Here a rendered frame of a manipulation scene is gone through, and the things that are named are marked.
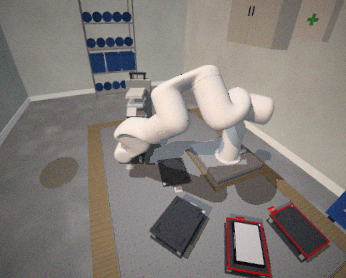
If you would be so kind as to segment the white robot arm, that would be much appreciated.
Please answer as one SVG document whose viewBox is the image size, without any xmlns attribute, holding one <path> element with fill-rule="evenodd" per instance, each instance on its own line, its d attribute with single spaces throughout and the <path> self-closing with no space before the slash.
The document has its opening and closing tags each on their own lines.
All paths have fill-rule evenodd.
<svg viewBox="0 0 346 278">
<path fill-rule="evenodd" d="M 128 119 L 114 133 L 119 142 L 115 159 L 128 163 L 146 152 L 150 144 L 186 132 L 190 116 L 182 92 L 188 89 L 193 90 L 205 123 L 213 130 L 223 130 L 215 157 L 226 165 L 239 163 L 240 154 L 246 152 L 240 148 L 246 131 L 244 121 L 265 125 L 273 115 L 272 98 L 252 93 L 250 97 L 243 88 L 227 92 L 220 70 L 214 65 L 205 65 L 157 86 L 151 93 L 156 114 L 149 119 L 137 117 L 137 108 L 127 108 Z"/>
</svg>

